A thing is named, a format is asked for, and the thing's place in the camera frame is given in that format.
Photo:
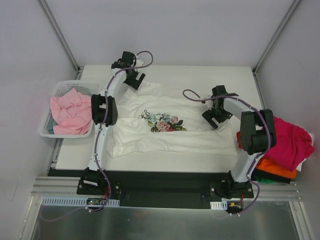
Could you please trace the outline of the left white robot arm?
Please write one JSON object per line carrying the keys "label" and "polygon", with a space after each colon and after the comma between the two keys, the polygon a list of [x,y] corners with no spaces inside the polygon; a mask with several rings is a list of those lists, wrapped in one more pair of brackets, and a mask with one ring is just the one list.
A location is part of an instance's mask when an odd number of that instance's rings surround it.
{"label": "left white robot arm", "polygon": [[118,120],[116,96],[123,84],[137,90],[145,74],[138,69],[145,68],[138,59],[143,51],[134,54],[124,51],[121,58],[111,65],[110,78],[98,94],[91,96],[91,116],[94,123],[94,145],[87,168],[78,182],[78,195],[105,195],[109,197],[111,187],[105,173],[106,147],[113,126]]}

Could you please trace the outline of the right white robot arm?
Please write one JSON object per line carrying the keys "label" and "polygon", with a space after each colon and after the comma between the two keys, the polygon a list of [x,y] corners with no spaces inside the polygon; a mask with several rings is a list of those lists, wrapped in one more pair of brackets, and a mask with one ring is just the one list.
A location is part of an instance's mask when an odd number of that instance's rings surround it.
{"label": "right white robot arm", "polygon": [[231,117],[240,120],[239,142],[241,152],[235,166],[226,178],[212,184],[213,193],[221,198],[231,199],[244,196],[252,198],[250,182],[252,172],[259,159],[277,143],[273,112],[270,109],[256,109],[235,93],[228,93],[224,85],[212,89],[211,106],[202,117],[218,130]]}

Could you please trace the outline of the white floral t shirt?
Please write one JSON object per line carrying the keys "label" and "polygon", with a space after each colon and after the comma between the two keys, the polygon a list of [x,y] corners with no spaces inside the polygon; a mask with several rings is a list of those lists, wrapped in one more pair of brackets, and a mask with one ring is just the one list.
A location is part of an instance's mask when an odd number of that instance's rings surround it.
{"label": "white floral t shirt", "polygon": [[118,119],[106,147],[112,158],[159,151],[237,154],[229,122],[215,130],[202,116],[206,105],[164,96],[158,83],[128,88],[116,105]]}

